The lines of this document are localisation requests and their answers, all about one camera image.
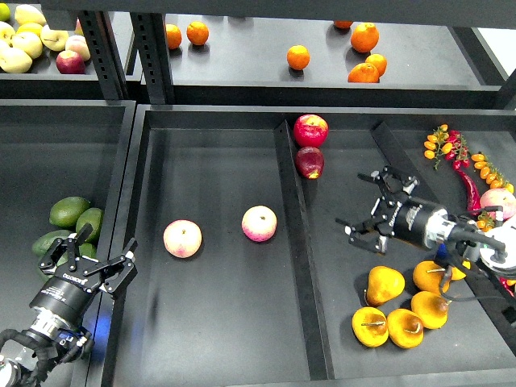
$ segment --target orange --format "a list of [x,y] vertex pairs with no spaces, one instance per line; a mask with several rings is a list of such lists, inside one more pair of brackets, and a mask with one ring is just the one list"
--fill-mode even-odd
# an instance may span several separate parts
[[352,47],[358,52],[370,52],[379,39],[380,32],[374,23],[362,23],[352,33]]
[[167,45],[171,50],[175,50],[181,44],[183,40],[181,36],[181,30],[175,24],[167,24]]
[[294,70],[303,70],[310,63],[310,53],[305,46],[292,46],[287,52],[287,62]]
[[192,22],[186,28],[186,36],[192,44],[196,46],[202,46],[208,40],[210,30],[208,26],[202,22]]
[[347,76],[348,82],[377,83],[379,80],[377,68],[370,63],[359,63]]
[[343,20],[336,20],[333,22],[333,25],[337,28],[349,28],[351,27],[353,22],[343,21]]
[[383,55],[372,54],[365,59],[365,63],[370,63],[376,67],[380,77],[385,74],[385,70],[387,69],[387,60]]

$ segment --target metal shelf frame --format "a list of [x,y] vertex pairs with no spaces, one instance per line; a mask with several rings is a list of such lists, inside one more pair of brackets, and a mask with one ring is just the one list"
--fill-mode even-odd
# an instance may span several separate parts
[[[477,27],[516,27],[516,3],[497,0],[489,4],[486,18],[485,3],[481,0],[447,2],[412,2],[401,0],[394,4],[378,4],[373,0],[360,2],[337,2],[324,0],[317,9],[307,0],[295,2],[179,2],[157,1],[152,3],[85,1],[64,2],[62,0],[40,0],[48,22],[51,25],[69,26],[79,10],[126,11],[131,13],[135,33],[135,46],[139,50],[147,90],[142,102],[152,104],[206,104],[206,105],[268,105],[268,106],[357,106],[357,107],[442,107],[464,109],[514,109],[516,85],[512,76],[506,81],[503,71],[493,56],[479,43]],[[350,85],[346,87],[323,88],[317,86],[296,87],[287,91],[284,86],[263,85],[174,85],[168,61],[164,14],[174,12],[191,15],[224,15],[234,17],[258,17],[274,19],[351,19],[375,20],[379,23],[405,23],[422,25],[444,25],[451,28],[466,56],[476,56],[475,71],[485,85],[479,87],[422,88],[384,87],[382,85]],[[100,31],[109,36],[109,28]],[[107,79],[102,81],[102,93],[106,99],[116,95],[114,90],[123,88],[123,77],[117,70],[116,52],[109,55],[109,41],[106,53],[109,65],[96,65],[96,69]]]

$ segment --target fruit pile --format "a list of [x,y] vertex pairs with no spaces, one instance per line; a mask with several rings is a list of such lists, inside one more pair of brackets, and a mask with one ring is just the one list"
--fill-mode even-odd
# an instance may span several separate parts
[[327,122],[316,114],[305,114],[296,120],[293,137],[301,147],[294,163],[298,172],[307,179],[318,179],[323,174],[324,155],[319,149],[328,137]]
[[67,31],[51,30],[40,10],[28,4],[16,6],[15,31],[10,20],[10,9],[0,3],[0,68],[6,73],[26,73],[44,49],[59,52],[56,67],[62,74],[84,74],[90,54],[77,20],[75,35]]
[[[463,265],[471,267],[468,261]],[[366,347],[380,347],[388,338],[401,348],[421,344],[425,329],[439,329],[447,321],[450,302],[439,292],[445,271],[434,261],[420,262],[412,276],[420,291],[410,299],[411,310],[397,308],[385,316],[379,308],[403,293],[405,278],[387,266],[372,268],[368,275],[368,288],[364,291],[367,306],[358,309],[352,317],[356,338]],[[465,277],[459,269],[452,269],[451,281]],[[448,291],[451,281],[444,282],[444,293]]]
[[[85,224],[89,223],[93,231],[86,241],[79,246],[79,253],[81,256],[94,259],[97,255],[97,243],[102,229],[104,211],[100,208],[91,207],[90,204],[88,200],[78,196],[70,196],[54,204],[50,209],[48,221],[53,226],[59,227],[59,230],[50,231],[37,239],[32,244],[32,252],[38,258],[41,258],[47,253],[54,240],[68,238],[70,234],[79,232]],[[67,260],[68,258],[64,254],[57,262],[57,266],[65,264]],[[51,277],[45,276],[39,269],[38,273],[41,273],[44,280]]]

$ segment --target green apple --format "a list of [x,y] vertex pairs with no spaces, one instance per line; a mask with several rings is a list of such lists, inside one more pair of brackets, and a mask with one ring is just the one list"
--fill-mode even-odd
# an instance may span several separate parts
[[9,48],[9,47],[10,47],[10,45],[7,44],[7,42],[0,40],[0,51],[3,50],[4,48]]
[[91,57],[89,54],[88,44],[86,44],[86,39],[82,35],[70,36],[68,40],[66,40],[64,49],[77,52],[84,62]]
[[44,15],[35,6],[22,4],[16,7],[15,20],[21,26],[25,23],[38,23],[44,26],[47,23]]
[[6,22],[0,22],[0,40],[3,40],[7,44],[10,43],[10,38],[15,34],[14,28]]
[[4,2],[0,2],[0,22],[6,22],[10,19],[9,6]]
[[34,32],[20,32],[10,39],[14,48],[24,50],[32,59],[39,58],[43,52],[41,39]]
[[6,73],[26,73],[32,66],[32,59],[20,48],[5,48],[0,51],[0,68]]
[[68,37],[68,31],[51,30],[48,25],[41,28],[41,42],[52,51],[63,51]]

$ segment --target pale yellow apple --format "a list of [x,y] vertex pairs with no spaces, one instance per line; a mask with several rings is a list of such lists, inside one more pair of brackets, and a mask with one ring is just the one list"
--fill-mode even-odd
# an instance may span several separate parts
[[47,23],[41,11],[29,4],[22,4],[16,7],[15,20],[20,26],[25,23],[38,23],[44,26]]
[[0,40],[3,40],[7,44],[9,44],[10,38],[14,34],[15,30],[10,24],[6,22],[0,22]]
[[163,242],[167,251],[173,256],[188,258],[201,247],[201,229],[189,220],[176,220],[164,230]]
[[32,59],[39,58],[43,52],[41,39],[34,32],[20,32],[10,40],[14,48],[24,50]]
[[26,73],[31,66],[31,57],[20,48],[9,47],[0,51],[0,67],[6,73]]
[[86,39],[82,35],[70,36],[68,40],[66,40],[64,49],[77,52],[84,62],[86,62],[91,57]]
[[68,31],[51,30],[48,25],[41,28],[41,42],[52,51],[63,51],[66,40],[69,38]]

